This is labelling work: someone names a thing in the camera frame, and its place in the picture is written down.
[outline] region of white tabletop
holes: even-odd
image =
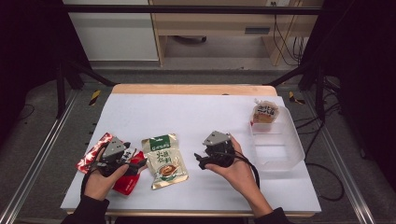
[[[255,99],[284,105],[279,96],[110,94],[86,150],[105,133],[138,149],[143,139],[175,133],[189,179],[153,190],[154,176],[147,169],[129,196],[110,191],[109,214],[251,216],[245,199],[221,176],[201,170],[193,154],[204,156],[202,142],[211,132],[219,131],[231,133],[244,154],[254,160],[248,125]],[[62,209],[72,212],[77,207],[82,178],[83,173],[77,172]],[[287,172],[260,172],[260,179],[262,192],[274,208],[281,206],[288,215],[311,216],[321,211],[303,161]]]

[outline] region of white cabinet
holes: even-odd
[[[65,4],[147,5],[145,0],[64,0]],[[90,61],[158,61],[149,13],[69,13]]]

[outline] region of clear plastic container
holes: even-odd
[[[255,123],[250,127],[258,170],[287,171],[304,159],[303,146],[286,107],[279,106],[273,123]]]

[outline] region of gray floor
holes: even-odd
[[[175,38],[170,39],[168,44],[170,47],[168,46],[163,67],[141,62],[134,63],[136,69],[131,70],[127,66],[115,67],[111,63],[96,63],[95,69],[104,77],[122,83],[262,84],[284,75],[293,68],[285,64],[277,67],[269,64],[268,55],[257,50],[263,49],[262,42],[258,38],[209,37],[204,44]],[[66,215],[59,207],[64,192],[76,173],[74,164],[85,151],[86,144],[91,139],[90,132],[94,130],[94,124],[99,119],[101,108],[111,91],[111,88],[98,84],[89,77],[83,76],[83,78],[86,81],[83,90],[71,91],[68,94],[70,96],[77,94],[75,105],[68,115],[66,124],[53,142],[35,183],[24,198],[24,204],[18,209],[18,223],[46,223],[46,221],[56,223]],[[312,100],[311,91],[300,92],[296,88],[295,84],[298,80],[298,77],[288,80],[276,88],[277,92],[284,98],[294,120],[313,118],[315,114],[312,113],[310,104],[300,105],[289,101],[290,91],[297,99],[304,99],[308,103]],[[92,93],[98,89],[102,92],[96,104],[88,105]],[[336,104],[337,99],[330,95],[326,98],[326,102],[326,107],[329,107]],[[2,186],[0,211],[7,208],[8,202],[17,192],[55,122],[57,108],[55,82],[51,81],[32,90],[26,99],[26,104],[21,112],[21,120],[16,123],[12,135],[0,150],[0,169],[4,171],[0,177]],[[296,121],[295,125],[298,127],[304,122],[305,120]],[[312,132],[317,129],[318,124],[313,122],[298,130],[305,150],[313,139]],[[344,117],[338,111],[327,116],[325,129],[321,130],[315,140],[306,161],[323,165],[337,173],[326,132],[330,134],[333,147],[340,153],[359,190],[358,194],[362,196],[375,221],[359,220],[360,216],[357,214],[359,209],[354,208],[356,198],[350,193],[338,202],[330,202],[319,197],[321,213],[311,218],[294,218],[293,221],[396,223],[395,192],[382,176],[375,161],[361,158],[359,147]],[[330,173],[315,166],[308,166],[308,170],[314,187],[320,195],[330,198],[339,195],[340,185]]]

